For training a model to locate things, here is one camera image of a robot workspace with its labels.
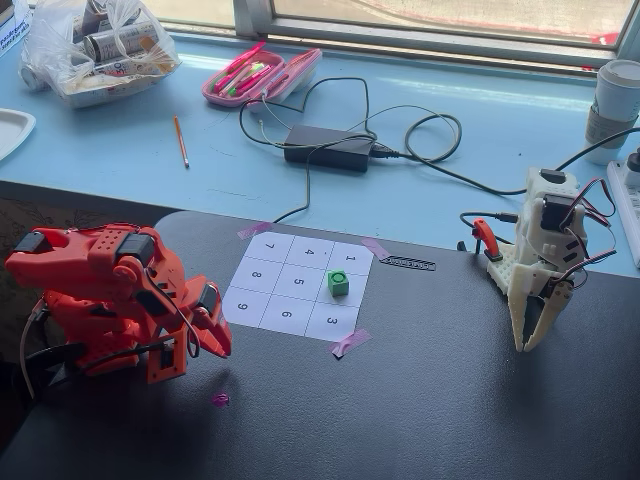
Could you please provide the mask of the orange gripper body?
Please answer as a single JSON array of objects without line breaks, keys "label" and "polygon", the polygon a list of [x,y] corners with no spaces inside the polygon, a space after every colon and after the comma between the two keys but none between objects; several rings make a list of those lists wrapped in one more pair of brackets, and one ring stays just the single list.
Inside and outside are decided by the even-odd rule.
[{"label": "orange gripper body", "polygon": [[219,319],[221,296],[215,282],[206,277],[193,277],[186,284],[184,302],[188,310],[204,308],[213,321]]}]

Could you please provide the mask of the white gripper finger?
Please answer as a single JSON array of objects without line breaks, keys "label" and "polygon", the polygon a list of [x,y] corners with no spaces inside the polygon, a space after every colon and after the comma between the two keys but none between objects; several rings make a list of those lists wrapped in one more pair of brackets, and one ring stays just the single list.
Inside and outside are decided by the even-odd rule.
[{"label": "white gripper finger", "polygon": [[539,319],[539,298],[524,293],[511,296],[511,320],[515,348],[518,352],[533,349],[533,333]]},{"label": "white gripper finger", "polygon": [[544,306],[536,327],[530,335],[527,343],[524,345],[525,350],[533,350],[544,339],[546,333],[554,324],[559,314],[565,309],[567,304],[567,295],[554,295],[553,297],[544,300]]}]

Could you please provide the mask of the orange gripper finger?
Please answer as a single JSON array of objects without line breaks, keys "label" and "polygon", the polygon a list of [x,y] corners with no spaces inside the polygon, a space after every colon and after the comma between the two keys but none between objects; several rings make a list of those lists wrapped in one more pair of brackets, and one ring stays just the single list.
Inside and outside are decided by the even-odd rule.
[{"label": "orange gripper finger", "polygon": [[207,310],[194,310],[191,325],[196,331],[200,346],[211,354],[220,354],[221,345],[214,335],[218,321]]},{"label": "orange gripper finger", "polygon": [[214,355],[221,358],[227,358],[231,355],[232,334],[231,334],[230,327],[226,319],[224,318],[224,315],[221,313],[221,310],[219,314],[219,319],[217,321],[218,321],[218,326],[214,330],[214,335],[221,345],[221,353],[214,354]]}]

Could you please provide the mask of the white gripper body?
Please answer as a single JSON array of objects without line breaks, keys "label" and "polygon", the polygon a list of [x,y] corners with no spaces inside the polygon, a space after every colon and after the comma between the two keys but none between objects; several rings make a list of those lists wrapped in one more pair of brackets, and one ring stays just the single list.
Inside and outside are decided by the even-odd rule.
[{"label": "white gripper body", "polygon": [[573,296],[574,275],[564,278],[563,273],[544,268],[541,264],[516,263],[511,271],[507,290],[511,313],[524,313],[529,297],[543,300],[543,309],[563,311]]}]

